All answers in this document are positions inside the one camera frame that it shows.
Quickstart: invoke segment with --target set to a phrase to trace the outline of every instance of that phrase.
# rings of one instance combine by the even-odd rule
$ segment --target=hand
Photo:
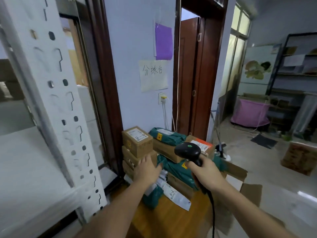
[[[145,185],[146,189],[154,184],[159,178],[163,164],[159,164],[156,168],[153,165],[150,155],[146,155],[134,168],[133,182],[140,182]]]
[[[200,183],[210,191],[220,191],[226,187],[228,182],[222,177],[214,162],[204,155],[200,155],[199,158],[203,162],[201,167],[192,161],[187,161],[185,165],[192,171]]]

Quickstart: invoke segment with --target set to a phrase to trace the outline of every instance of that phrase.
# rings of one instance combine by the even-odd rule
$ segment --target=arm
[[[134,170],[133,183],[93,217],[75,238],[124,238],[144,192],[156,182],[161,170],[161,165],[155,168],[151,157],[145,156]]]
[[[202,155],[200,158],[202,167],[188,162],[188,168],[204,187],[220,198],[250,238],[296,237],[232,187],[210,159]]]

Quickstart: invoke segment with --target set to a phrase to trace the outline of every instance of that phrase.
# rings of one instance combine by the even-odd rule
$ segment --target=wooden table
[[[123,185],[112,194],[115,198],[127,188]],[[144,238],[197,238],[206,237],[212,224],[212,209],[209,198],[201,191],[195,192],[189,211],[186,211],[166,196],[158,206],[150,210],[141,201],[133,217],[127,237]]]

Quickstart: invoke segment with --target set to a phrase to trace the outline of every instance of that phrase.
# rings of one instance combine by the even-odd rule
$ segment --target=door hinge
[[[201,33],[198,33],[197,41],[201,41]]]

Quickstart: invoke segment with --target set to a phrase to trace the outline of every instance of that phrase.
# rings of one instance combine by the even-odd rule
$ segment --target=purple paper
[[[172,28],[155,24],[156,60],[171,60],[173,57]]]

